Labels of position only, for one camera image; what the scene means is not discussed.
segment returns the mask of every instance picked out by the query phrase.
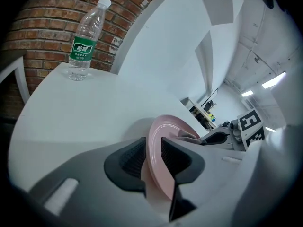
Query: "brick wall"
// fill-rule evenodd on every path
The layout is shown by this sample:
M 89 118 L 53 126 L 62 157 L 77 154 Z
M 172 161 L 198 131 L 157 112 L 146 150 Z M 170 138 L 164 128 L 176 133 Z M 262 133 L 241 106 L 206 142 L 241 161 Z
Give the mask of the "brick wall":
M 110 71 L 128 29 L 152 0 L 111 0 L 91 67 Z M 30 93 L 61 62 L 68 62 L 73 33 L 98 0 L 29 0 L 11 25 L 2 50 L 26 49 Z M 0 116 L 17 118 L 24 106 L 14 75 L 0 85 Z

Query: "plastic bottle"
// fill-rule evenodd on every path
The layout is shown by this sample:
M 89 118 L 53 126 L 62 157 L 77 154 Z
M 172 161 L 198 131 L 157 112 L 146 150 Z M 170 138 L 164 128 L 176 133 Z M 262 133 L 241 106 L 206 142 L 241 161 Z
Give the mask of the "plastic bottle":
M 82 18 L 69 57 L 70 79 L 81 81 L 87 77 L 96 41 L 102 31 L 105 13 L 110 5 L 110 0 L 99 0 L 97 6 Z

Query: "plate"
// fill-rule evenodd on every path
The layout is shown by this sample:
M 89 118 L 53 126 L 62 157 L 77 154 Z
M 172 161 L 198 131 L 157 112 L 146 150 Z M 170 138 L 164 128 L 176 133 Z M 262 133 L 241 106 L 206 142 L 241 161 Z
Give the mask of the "plate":
M 194 129 L 180 118 L 172 115 L 159 116 L 151 125 L 146 149 L 151 175 L 157 187 L 171 200 L 174 194 L 175 180 L 169 173 L 161 157 L 161 139 L 162 137 L 178 137 L 180 130 L 184 130 L 199 138 Z

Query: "white chair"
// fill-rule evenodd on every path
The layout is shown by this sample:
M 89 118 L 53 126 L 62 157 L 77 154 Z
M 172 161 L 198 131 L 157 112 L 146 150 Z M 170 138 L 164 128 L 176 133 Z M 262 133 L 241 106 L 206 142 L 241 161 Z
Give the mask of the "white chair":
M 27 88 L 27 82 L 24 74 L 23 56 L 26 54 L 25 50 L 5 51 L 1 53 L 0 57 L 0 83 L 13 71 L 17 80 L 17 85 L 26 104 L 30 95 Z

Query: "white wall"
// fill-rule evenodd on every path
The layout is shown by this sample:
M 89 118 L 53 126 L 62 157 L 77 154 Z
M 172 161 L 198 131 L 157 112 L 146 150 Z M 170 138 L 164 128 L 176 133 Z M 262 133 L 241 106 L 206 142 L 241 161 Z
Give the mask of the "white wall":
M 237 116 L 247 111 L 243 103 L 242 97 L 235 93 L 229 86 L 222 84 L 217 96 L 214 97 L 213 102 L 216 104 L 210 112 L 216 118 L 216 124 L 223 124 L 225 121 L 237 119 Z
M 214 55 L 212 91 L 223 83 L 230 68 L 237 49 L 241 25 L 242 13 L 240 12 L 234 23 L 215 25 L 210 30 Z
M 211 23 L 202 0 L 154 0 L 133 26 L 119 48 L 112 72 L 163 90 L 174 81 Z
M 190 97 L 196 101 L 206 92 L 196 53 L 192 53 L 189 60 L 169 85 L 168 91 L 174 94 L 179 100 Z
M 141 87 L 167 90 L 179 100 L 198 101 L 211 93 L 232 61 L 243 0 L 220 0 L 221 9 L 214 10 L 216 1 L 151 2 L 128 31 L 111 72 Z M 221 13 L 228 17 L 217 19 Z M 225 24 L 212 26 L 210 14 L 215 24 Z

